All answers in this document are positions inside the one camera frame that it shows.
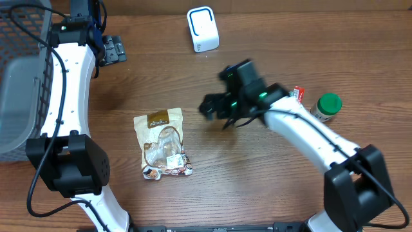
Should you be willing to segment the red snack stick packet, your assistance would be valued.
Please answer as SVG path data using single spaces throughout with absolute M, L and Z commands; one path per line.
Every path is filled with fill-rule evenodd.
M 300 86 L 295 86 L 292 92 L 292 96 L 296 99 L 296 101 L 301 104 L 303 101 L 303 96 L 305 93 L 305 88 Z

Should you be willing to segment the green lid Knorr jar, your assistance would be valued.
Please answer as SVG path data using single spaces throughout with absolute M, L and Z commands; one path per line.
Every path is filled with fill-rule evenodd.
M 319 121 L 332 119 L 342 108 L 342 100 L 335 93 L 325 93 L 312 106 L 310 113 Z

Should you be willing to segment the beige brown snack bag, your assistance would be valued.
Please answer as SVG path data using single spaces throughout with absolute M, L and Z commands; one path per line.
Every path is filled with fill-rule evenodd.
M 133 119 L 142 151 L 142 175 L 160 180 L 163 175 L 189 176 L 193 167 L 183 145 L 181 108 L 158 111 Z

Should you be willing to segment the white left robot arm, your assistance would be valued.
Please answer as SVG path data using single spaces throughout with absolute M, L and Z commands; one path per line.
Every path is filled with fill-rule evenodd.
M 26 156 L 50 191 L 79 205 L 95 231 L 132 231 L 129 213 L 109 187 L 107 153 L 90 137 L 91 76 L 105 57 L 102 27 L 91 16 L 66 17 L 50 28 L 53 75 L 50 104 L 38 139 L 26 142 Z

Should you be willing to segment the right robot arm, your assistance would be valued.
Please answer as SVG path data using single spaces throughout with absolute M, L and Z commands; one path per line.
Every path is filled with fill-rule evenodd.
M 384 157 L 373 145 L 360 147 L 310 115 L 280 84 L 267 86 L 262 78 L 223 76 L 224 93 L 207 94 L 199 111 L 208 118 L 260 119 L 270 130 L 293 144 L 324 177 L 324 209 L 300 231 L 361 231 L 399 202 Z

